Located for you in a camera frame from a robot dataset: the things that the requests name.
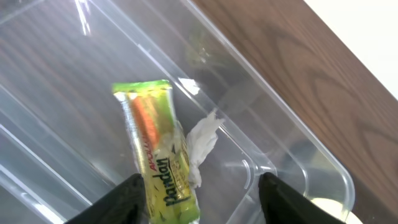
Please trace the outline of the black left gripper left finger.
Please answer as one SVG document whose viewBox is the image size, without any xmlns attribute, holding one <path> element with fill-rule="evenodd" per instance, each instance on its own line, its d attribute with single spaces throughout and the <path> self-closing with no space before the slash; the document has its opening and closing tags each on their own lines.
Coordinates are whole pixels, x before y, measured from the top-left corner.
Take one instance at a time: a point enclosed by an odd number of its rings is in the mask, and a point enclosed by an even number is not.
<svg viewBox="0 0 398 224">
<path fill-rule="evenodd" d="M 133 174 L 65 224 L 138 224 L 145 202 L 144 180 Z"/>
</svg>

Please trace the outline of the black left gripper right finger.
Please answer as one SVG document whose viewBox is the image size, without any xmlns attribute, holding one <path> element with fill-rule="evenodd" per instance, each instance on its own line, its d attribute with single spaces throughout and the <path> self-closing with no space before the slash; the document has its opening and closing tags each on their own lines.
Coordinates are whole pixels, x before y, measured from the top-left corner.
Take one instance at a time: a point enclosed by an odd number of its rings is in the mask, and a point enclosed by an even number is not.
<svg viewBox="0 0 398 224">
<path fill-rule="evenodd" d="M 343 224 L 271 172 L 260 176 L 258 187 L 267 224 Z"/>
</svg>

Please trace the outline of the white rice bowl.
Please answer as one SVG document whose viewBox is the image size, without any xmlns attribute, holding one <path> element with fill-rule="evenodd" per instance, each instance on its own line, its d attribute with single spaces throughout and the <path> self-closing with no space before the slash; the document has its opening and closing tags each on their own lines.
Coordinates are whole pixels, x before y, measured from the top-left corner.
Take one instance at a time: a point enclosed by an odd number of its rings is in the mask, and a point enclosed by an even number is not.
<svg viewBox="0 0 398 224">
<path fill-rule="evenodd" d="M 312 198 L 310 200 L 316 206 L 320 207 L 335 218 L 341 218 L 343 212 L 343 204 L 328 198 Z M 363 222 L 351 211 L 341 219 L 346 224 L 363 224 Z"/>
</svg>

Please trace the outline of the green snack wrapper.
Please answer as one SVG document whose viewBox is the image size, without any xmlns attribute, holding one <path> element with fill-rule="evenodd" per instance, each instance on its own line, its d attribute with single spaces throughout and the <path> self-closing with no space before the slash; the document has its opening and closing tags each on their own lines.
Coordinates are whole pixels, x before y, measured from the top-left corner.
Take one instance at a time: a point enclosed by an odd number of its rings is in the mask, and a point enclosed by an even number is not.
<svg viewBox="0 0 398 224">
<path fill-rule="evenodd" d="M 168 80 L 113 84 L 146 190 L 150 223 L 198 222 L 200 209 L 188 181 L 187 143 Z"/>
</svg>

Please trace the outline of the white tissue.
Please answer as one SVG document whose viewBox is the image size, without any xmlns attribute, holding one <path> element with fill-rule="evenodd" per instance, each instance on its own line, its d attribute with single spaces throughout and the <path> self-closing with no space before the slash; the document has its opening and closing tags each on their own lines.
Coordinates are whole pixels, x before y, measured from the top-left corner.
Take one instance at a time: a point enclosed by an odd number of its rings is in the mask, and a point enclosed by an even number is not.
<svg viewBox="0 0 398 224">
<path fill-rule="evenodd" d="M 217 129 L 223 124 L 223 118 L 216 117 L 213 109 L 207 117 L 201 119 L 187 135 L 187 152 L 189 158 L 189 184 L 195 189 L 201 187 L 202 179 L 199 166 L 214 149 L 218 140 Z"/>
</svg>

